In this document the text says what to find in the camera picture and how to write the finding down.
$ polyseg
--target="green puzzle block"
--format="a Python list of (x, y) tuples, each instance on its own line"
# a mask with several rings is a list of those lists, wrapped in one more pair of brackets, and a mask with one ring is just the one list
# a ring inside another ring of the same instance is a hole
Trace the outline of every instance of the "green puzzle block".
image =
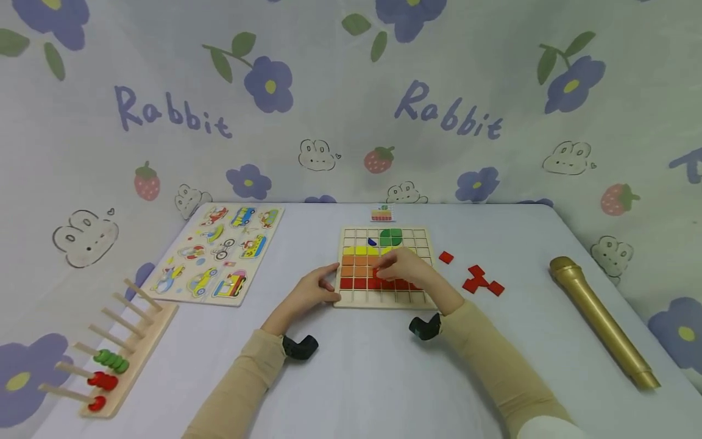
[(385, 229), (380, 232), (380, 245), (391, 247), (402, 243), (402, 229)]

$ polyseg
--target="white tablecloth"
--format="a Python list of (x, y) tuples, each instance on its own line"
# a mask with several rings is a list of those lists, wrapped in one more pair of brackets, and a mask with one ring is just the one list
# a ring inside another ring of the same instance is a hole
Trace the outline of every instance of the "white tablecloth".
[[(410, 204), (396, 206), (396, 215), (398, 225), (426, 226), (437, 256), (445, 250), (456, 257), (448, 266), (437, 262), (439, 272), (493, 320), (593, 438), (700, 437), (702, 396), (552, 209)], [(251, 332), (299, 277), (336, 260), (340, 229), (371, 224), (369, 219), (368, 205), (286, 205), (241, 308), (182, 303), (114, 419), (82, 419), (79, 403), (61, 400), (35, 439), (179, 438)], [(583, 267), (653, 368), (660, 389), (639, 392), (552, 282), (548, 263), (561, 255)], [(461, 289), (467, 267), (476, 263), (487, 279), (505, 287), (499, 298), (486, 289), (475, 295)], [(422, 342), (407, 329), (415, 315), (427, 320), (432, 314), (311, 312), (288, 335), (300, 341), (312, 334), (319, 350), (307, 362), (288, 361), (263, 401), (251, 437), (501, 437), (496, 412), (467, 365), (442, 340)], [(75, 381), (71, 387), (84, 384)]]

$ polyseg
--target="child's hand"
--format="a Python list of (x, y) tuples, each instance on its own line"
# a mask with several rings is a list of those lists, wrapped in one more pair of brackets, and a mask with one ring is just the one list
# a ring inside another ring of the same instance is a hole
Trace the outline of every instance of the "child's hand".
[(306, 274), (290, 291), (290, 294), (275, 308), (261, 329), (273, 334), (282, 335), (292, 322), (322, 302), (338, 302), (341, 295), (334, 292), (334, 287), (324, 277), (334, 273), (339, 263), (319, 267)]
[(382, 255), (373, 268), (380, 268), (378, 270), (380, 279), (404, 279), (422, 289), (427, 289), (437, 276), (434, 268), (406, 247), (400, 247)]

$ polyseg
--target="golden toy microphone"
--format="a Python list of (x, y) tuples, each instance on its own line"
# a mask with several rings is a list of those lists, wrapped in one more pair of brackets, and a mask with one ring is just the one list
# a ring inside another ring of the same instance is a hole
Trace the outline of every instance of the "golden toy microphone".
[(631, 344), (609, 311), (585, 280), (583, 269), (567, 256), (551, 261), (551, 275), (576, 304), (590, 326), (607, 347), (619, 367), (639, 389), (661, 387), (651, 372), (651, 367)]

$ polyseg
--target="beige sleeve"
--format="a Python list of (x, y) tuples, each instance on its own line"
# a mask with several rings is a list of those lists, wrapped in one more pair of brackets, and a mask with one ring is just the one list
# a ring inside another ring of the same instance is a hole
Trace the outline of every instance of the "beige sleeve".
[(283, 338), (257, 329), (183, 434), (183, 439), (245, 437), (263, 395), (285, 361)]
[(511, 438), (537, 416), (573, 421), (546, 384), (478, 307), (466, 301), (442, 317), (442, 334), (470, 365), (505, 419)]

